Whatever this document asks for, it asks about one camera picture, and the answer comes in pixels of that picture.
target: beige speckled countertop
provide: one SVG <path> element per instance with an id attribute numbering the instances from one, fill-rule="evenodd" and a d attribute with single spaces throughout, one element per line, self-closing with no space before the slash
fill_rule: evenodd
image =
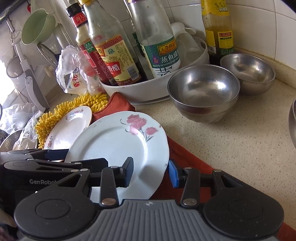
<path id="1" fill-rule="evenodd" d="M 136 106 L 157 120 L 166 134 L 214 168 L 222 169 L 273 197 L 296 229 L 296 150 L 288 128 L 296 89 L 276 80 L 261 96 L 240 95 L 221 121 L 196 123 L 171 101 Z"/>

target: plastic bag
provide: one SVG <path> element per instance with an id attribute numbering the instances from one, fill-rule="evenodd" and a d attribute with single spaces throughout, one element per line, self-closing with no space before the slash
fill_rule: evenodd
<path id="1" fill-rule="evenodd" d="M 26 150 L 36 148 L 36 143 L 38 135 L 35 130 L 35 126 L 38 122 L 40 116 L 43 115 L 43 112 L 38 111 L 33 117 L 28 121 L 25 128 L 22 130 L 19 139 L 13 145 L 12 150 Z"/>
<path id="2" fill-rule="evenodd" d="M 71 45 L 62 50 L 56 76 L 65 93 L 94 95 L 103 91 L 99 76 L 84 54 Z"/>
<path id="3" fill-rule="evenodd" d="M 5 108 L 0 120 L 0 129 L 8 134 L 23 129 L 37 112 L 38 108 L 33 103 L 14 104 Z"/>

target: white oval dish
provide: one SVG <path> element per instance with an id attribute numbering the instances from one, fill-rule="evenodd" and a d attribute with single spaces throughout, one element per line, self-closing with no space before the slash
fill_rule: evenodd
<path id="1" fill-rule="evenodd" d="M 192 62 L 189 66 L 196 64 L 209 64 L 210 61 L 207 44 L 201 38 L 193 38 L 197 42 L 197 44 L 202 49 L 204 49 L 204 52 L 196 61 Z M 146 64 L 146 59 L 142 56 L 139 56 L 139 59 L 141 60 L 141 63 L 145 68 L 144 65 Z M 136 83 L 132 85 L 110 86 L 102 82 L 101 84 L 109 96 L 111 96 L 115 92 L 120 92 L 133 105 L 150 104 L 151 102 L 157 103 L 169 99 L 167 88 L 168 81 L 174 73 L 180 70 L 181 69 L 156 79 L 150 79 L 145 82 Z"/>
<path id="2" fill-rule="evenodd" d="M 127 188 L 117 188 L 118 198 L 149 199 L 162 182 L 169 160 L 168 140 L 161 125 L 140 112 L 122 111 L 91 124 L 73 143 L 65 162 L 105 158 L 109 166 L 122 166 L 127 157 L 134 171 Z M 99 201 L 93 187 L 91 201 Z"/>
<path id="3" fill-rule="evenodd" d="M 44 149 L 68 149 L 91 123 L 92 112 L 88 106 L 80 106 L 66 114 L 52 129 Z"/>

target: green bowl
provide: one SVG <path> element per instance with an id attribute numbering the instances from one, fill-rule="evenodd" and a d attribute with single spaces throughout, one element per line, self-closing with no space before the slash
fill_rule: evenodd
<path id="1" fill-rule="evenodd" d="M 55 18 L 45 9 L 38 9 L 25 22 L 22 29 L 22 42 L 24 45 L 38 44 L 46 41 L 55 28 Z"/>

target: floral plate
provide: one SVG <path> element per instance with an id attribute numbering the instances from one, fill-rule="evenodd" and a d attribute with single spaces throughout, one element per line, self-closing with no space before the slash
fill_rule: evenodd
<path id="1" fill-rule="evenodd" d="M 149 199 L 159 187 L 169 160 L 168 140 L 150 116 L 132 111 L 107 115 L 90 125 L 73 143 L 65 162 L 105 158 L 109 166 L 122 166 L 127 157 L 134 171 L 127 188 L 117 188 L 123 199 Z M 100 188 L 92 188 L 91 201 L 99 201 Z"/>
<path id="2" fill-rule="evenodd" d="M 44 149 L 68 149 L 91 123 L 92 112 L 88 106 L 71 110 L 52 129 L 45 142 Z"/>

